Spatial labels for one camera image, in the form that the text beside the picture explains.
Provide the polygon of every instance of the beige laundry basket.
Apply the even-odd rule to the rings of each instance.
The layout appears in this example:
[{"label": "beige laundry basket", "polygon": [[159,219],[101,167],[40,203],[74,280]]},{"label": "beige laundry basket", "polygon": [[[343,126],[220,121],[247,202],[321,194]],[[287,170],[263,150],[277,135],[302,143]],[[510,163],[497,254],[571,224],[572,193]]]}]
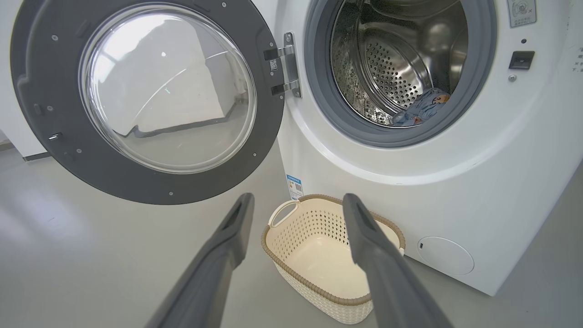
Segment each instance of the beige laundry basket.
[{"label": "beige laundry basket", "polygon": [[[274,224],[281,210],[291,205],[295,205],[292,212]],[[371,214],[403,255],[405,237],[401,230]],[[355,324],[372,311],[366,274],[350,254],[341,200],[310,195],[283,203],[269,219],[261,245],[283,278],[327,315]]]}]

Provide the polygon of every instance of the basket handle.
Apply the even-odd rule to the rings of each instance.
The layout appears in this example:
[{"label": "basket handle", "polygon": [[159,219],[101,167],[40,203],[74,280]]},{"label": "basket handle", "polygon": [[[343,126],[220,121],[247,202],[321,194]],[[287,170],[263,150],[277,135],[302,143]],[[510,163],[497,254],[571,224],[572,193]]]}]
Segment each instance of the basket handle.
[{"label": "basket handle", "polygon": [[[269,218],[269,221],[267,222],[267,224],[269,225],[270,228],[275,228],[277,227],[280,223],[282,223],[283,221],[285,221],[285,219],[287,219],[291,214],[293,214],[299,205],[300,201],[297,200],[289,200],[286,201],[285,203],[281,204],[279,207],[277,207],[275,209],[275,211],[273,212],[273,214],[271,215],[271,217]],[[294,210],[292,212],[290,212],[289,214],[286,215],[286,217],[284,217],[283,219],[281,219],[278,223],[276,223],[275,225],[273,225],[273,220],[275,220],[275,217],[279,215],[279,213],[281,211],[283,211],[284,208],[290,206],[290,205],[295,205],[296,208],[294,208]]]}]

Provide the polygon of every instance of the blue garment in drum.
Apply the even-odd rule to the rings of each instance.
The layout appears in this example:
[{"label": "blue garment in drum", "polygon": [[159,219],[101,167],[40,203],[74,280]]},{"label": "blue garment in drum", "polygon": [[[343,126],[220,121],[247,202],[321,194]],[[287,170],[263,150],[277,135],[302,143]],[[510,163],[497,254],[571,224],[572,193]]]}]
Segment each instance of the blue garment in drum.
[{"label": "blue garment in drum", "polygon": [[449,93],[437,88],[429,89],[417,98],[407,110],[403,110],[393,117],[393,126],[419,125],[437,114],[448,100]]}]

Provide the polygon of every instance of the washing machine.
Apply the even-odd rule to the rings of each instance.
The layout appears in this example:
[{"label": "washing machine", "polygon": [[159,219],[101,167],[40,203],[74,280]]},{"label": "washing machine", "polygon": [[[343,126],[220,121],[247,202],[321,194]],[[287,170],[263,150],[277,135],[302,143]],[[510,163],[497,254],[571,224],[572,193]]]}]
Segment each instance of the washing machine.
[{"label": "washing machine", "polygon": [[44,148],[103,192],[202,201],[277,140],[291,198],[355,193],[407,256],[494,295],[583,158],[582,17],[579,0],[25,0],[10,71]]}]

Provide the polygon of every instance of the gray rubber gasket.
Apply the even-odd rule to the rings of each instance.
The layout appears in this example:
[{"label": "gray rubber gasket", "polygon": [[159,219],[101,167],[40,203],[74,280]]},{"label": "gray rubber gasket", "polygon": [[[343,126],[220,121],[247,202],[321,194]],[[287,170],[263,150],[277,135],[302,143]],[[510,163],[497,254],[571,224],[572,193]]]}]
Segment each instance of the gray rubber gasket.
[{"label": "gray rubber gasket", "polygon": [[395,129],[371,124],[355,113],[336,87],[330,47],[336,16],[344,0],[314,0],[308,12],[304,61],[315,101],[328,121],[348,137],[384,148],[403,147],[441,133],[466,112],[484,85],[496,50],[497,20],[493,0],[461,0],[468,20],[468,58],[458,87],[431,120],[415,128]]},{"label": "gray rubber gasket", "polygon": [[[257,92],[257,113],[247,142],[227,162],[194,174],[158,172],[134,162],[104,140],[88,118],[78,89],[80,57],[94,31],[133,5],[173,4],[219,25],[245,58]],[[284,100],[271,88],[284,81],[270,73],[263,52],[275,40],[249,0],[25,0],[12,34],[10,65],[16,96],[29,126],[47,151],[75,176],[116,197],[149,204],[185,204],[233,188],[265,159],[277,137]],[[56,140],[48,140],[61,133]]]}]

